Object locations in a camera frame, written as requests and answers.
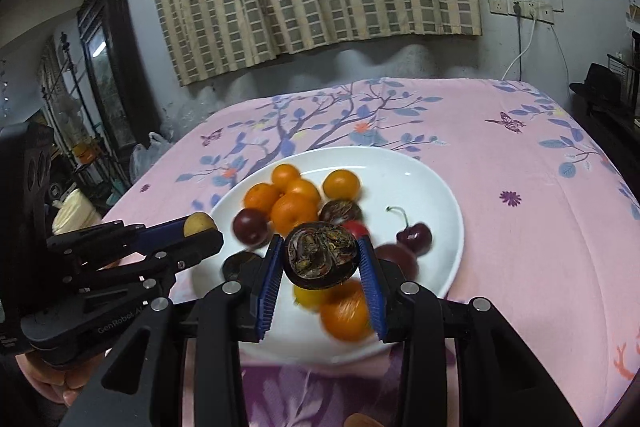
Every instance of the red tomato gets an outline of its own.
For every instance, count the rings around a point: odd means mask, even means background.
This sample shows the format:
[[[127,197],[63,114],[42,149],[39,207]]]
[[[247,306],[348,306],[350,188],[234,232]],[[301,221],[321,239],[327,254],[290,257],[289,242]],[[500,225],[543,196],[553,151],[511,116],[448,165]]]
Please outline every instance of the red tomato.
[[[342,224],[345,229],[353,233],[356,239],[361,238],[363,235],[369,235],[369,230],[359,221],[345,221]]]

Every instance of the tablecloth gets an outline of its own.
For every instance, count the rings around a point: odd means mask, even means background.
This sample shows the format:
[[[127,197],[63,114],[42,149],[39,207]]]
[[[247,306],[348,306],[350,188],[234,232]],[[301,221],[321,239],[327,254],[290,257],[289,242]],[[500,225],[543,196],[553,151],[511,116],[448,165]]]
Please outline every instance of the tablecloth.
[[[377,78],[239,103],[174,145],[106,219],[209,212],[276,159],[346,144],[413,156],[450,185],[466,232],[449,298],[491,299],[583,425],[599,424],[640,365],[640,206],[600,147],[528,84]],[[172,298],[194,298],[188,274]],[[389,425],[400,356],[338,375],[247,361],[251,425],[339,426],[357,411]]]

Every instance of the finger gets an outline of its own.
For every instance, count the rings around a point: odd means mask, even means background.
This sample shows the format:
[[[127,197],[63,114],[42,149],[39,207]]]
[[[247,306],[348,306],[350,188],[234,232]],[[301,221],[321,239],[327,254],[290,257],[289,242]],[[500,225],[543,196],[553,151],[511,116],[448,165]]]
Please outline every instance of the finger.
[[[62,394],[62,399],[65,401],[65,405],[67,407],[71,407],[73,405],[73,402],[76,401],[76,398],[78,398],[79,394],[80,394],[79,389],[67,389]]]
[[[78,367],[74,367],[67,371],[65,375],[66,385],[70,389],[78,389],[79,387],[86,385],[102,360],[104,360],[104,353],[101,353],[100,355],[81,363]]]
[[[15,359],[21,370],[33,380],[51,385],[64,385],[65,373],[49,367],[36,351],[17,355]]]
[[[376,422],[373,418],[357,412],[344,421],[344,427],[383,427],[383,425]]]

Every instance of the cherry stem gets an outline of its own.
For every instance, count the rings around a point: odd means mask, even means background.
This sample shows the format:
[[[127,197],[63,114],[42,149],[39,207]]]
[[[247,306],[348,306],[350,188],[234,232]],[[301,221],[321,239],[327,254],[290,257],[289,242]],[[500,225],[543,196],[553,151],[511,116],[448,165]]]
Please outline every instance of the cherry stem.
[[[386,208],[386,211],[389,212],[390,210],[398,210],[399,212],[402,212],[402,215],[404,216],[404,222],[406,223],[405,228],[408,229],[409,228],[409,218],[406,217],[406,212],[404,211],[404,208],[402,208],[402,206],[388,206]]]

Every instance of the white plastic bag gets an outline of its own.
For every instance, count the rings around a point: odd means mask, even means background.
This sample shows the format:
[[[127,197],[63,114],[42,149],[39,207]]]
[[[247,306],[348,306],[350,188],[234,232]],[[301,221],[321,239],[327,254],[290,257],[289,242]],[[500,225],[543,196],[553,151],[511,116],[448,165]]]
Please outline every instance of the white plastic bag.
[[[158,133],[149,133],[149,149],[145,149],[142,144],[137,144],[131,153],[129,163],[129,176],[131,182],[137,182],[142,174],[147,172],[155,163],[171,149],[171,144]]]

